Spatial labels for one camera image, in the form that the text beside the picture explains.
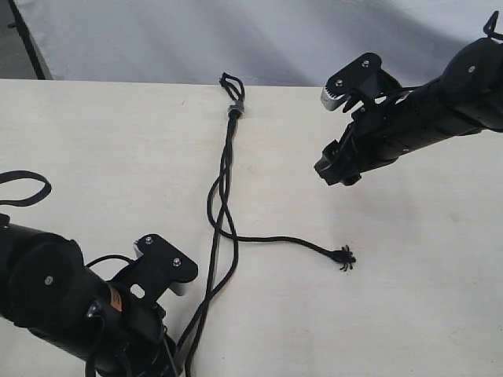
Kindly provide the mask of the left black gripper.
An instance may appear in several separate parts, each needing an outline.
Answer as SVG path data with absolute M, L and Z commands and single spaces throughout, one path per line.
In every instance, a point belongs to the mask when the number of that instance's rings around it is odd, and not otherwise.
M 86 313 L 97 322 L 85 376 L 180 376 L 177 346 L 163 323 L 166 311 L 129 291 L 108 287 L 108 298 L 96 298 Z

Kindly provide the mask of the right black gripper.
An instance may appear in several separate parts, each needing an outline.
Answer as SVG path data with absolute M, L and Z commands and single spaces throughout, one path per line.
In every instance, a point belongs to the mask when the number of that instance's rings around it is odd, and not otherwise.
M 389 130 L 394 105 L 365 109 L 361 106 L 351 113 L 351 122 L 339 140 L 328 144 L 314 169 L 327 185 L 351 186 L 362 174 L 394 163 L 395 156 L 380 151 L 386 145 L 381 133 Z

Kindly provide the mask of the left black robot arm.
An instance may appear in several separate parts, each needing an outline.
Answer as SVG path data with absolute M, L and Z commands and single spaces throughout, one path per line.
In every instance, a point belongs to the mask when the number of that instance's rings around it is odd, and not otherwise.
M 79 358 L 86 376 L 178 376 L 148 255 L 104 280 L 74 240 L 1 216 L 1 316 Z

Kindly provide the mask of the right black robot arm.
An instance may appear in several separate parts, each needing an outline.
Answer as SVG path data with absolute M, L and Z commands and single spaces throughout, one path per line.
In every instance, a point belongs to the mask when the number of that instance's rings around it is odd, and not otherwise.
M 502 131 L 502 45 L 480 38 L 443 73 L 405 88 L 364 53 L 326 82 L 321 102 L 351 113 L 340 139 L 321 153 L 314 169 L 328 185 L 355 184 L 367 171 L 452 137 Z

